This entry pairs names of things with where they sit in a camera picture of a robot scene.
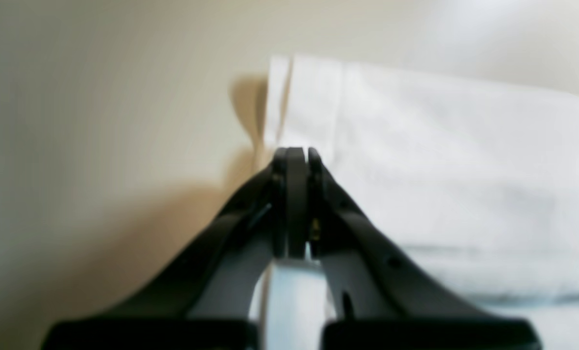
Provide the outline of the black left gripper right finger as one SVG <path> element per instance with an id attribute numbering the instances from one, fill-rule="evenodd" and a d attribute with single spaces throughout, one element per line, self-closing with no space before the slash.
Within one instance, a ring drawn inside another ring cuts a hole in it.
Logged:
<path id="1" fill-rule="evenodd" d="M 314 250 L 341 319 L 323 350 L 540 350 L 530 322 L 495 316 L 443 287 L 381 233 L 318 152 L 287 150 L 287 254 Z"/>

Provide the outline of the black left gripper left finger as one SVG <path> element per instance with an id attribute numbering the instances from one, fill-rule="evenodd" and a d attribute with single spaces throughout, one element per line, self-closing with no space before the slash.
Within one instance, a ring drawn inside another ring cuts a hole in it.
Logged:
<path id="1" fill-rule="evenodd" d="M 44 350 L 258 350 L 249 310 L 277 253 L 287 148 L 245 182 L 212 222 L 150 283 L 100 315 L 56 324 Z"/>

